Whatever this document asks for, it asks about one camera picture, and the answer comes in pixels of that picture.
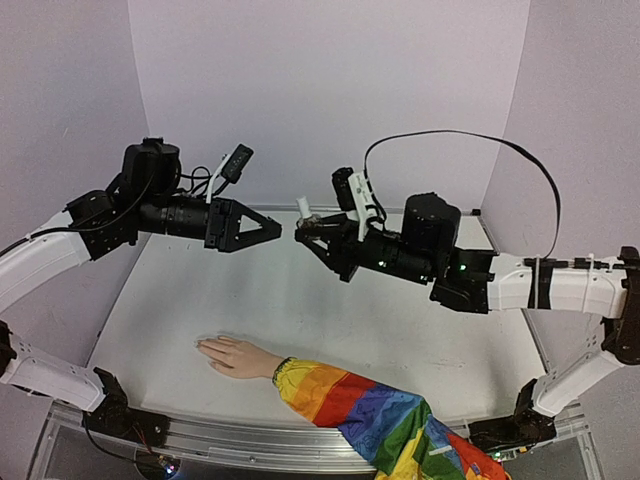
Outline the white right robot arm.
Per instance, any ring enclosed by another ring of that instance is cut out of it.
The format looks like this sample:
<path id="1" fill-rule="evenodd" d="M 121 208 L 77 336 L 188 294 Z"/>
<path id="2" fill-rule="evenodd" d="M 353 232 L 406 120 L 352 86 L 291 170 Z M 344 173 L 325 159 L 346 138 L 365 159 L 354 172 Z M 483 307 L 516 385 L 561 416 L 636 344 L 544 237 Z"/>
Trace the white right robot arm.
<path id="1" fill-rule="evenodd" d="M 456 244 L 460 211 L 433 193 L 411 196 L 399 232 L 374 227 L 365 198 L 342 199 L 320 216 L 298 200 L 295 239 L 343 281 L 359 268 L 430 287 L 431 301 L 467 314 L 517 311 L 546 360 L 520 390 L 511 414 L 474 422 L 471 442 L 493 452 L 555 436 L 572 401 L 639 362 L 639 252 L 554 259 L 519 257 Z"/>

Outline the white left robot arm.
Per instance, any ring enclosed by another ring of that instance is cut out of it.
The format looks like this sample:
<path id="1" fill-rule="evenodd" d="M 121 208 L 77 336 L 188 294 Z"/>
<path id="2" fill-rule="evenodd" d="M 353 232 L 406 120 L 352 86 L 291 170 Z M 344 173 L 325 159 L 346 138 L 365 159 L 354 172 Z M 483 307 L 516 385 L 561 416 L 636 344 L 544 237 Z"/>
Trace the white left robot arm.
<path id="1" fill-rule="evenodd" d="M 281 225 L 209 187 L 202 195 L 183 192 L 179 149 L 161 138 L 146 138 L 125 149 L 123 166 L 108 187 L 68 203 L 48 222 L 1 252 L 1 309 L 30 313 L 28 301 L 51 293 L 60 313 L 98 313 L 74 287 L 64 293 L 48 282 L 95 262 L 142 233 L 199 240 L 204 248 L 234 253 L 278 239 Z M 79 306 L 72 303 L 80 300 Z M 130 407 L 117 378 L 98 367 L 72 364 L 20 338 L 1 325 L 1 381 L 49 397 L 83 414 L 90 432 L 160 446 L 166 416 Z"/>

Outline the glitter nail polish bottle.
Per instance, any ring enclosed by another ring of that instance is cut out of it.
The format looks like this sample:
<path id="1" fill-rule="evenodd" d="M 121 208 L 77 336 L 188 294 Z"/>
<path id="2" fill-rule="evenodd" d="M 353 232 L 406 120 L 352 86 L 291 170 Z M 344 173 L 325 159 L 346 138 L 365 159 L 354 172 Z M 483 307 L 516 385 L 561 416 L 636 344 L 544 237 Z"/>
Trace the glitter nail polish bottle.
<path id="1" fill-rule="evenodd" d="M 306 218 L 300 217 L 296 223 L 295 236 L 317 239 L 319 237 L 319 234 L 316 232 L 316 229 L 320 228 L 321 226 L 322 218 L 316 213 L 312 213 Z"/>

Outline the mannequin hand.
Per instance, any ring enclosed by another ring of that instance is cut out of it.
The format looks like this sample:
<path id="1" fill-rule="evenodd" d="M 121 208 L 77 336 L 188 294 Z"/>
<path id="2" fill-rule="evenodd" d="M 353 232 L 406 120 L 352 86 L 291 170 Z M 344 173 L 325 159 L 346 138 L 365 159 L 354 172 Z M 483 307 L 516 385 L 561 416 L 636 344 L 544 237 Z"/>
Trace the mannequin hand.
<path id="1" fill-rule="evenodd" d="M 226 336 L 198 340 L 196 348 L 214 370 L 234 379 L 271 379 L 284 361 L 248 341 Z"/>

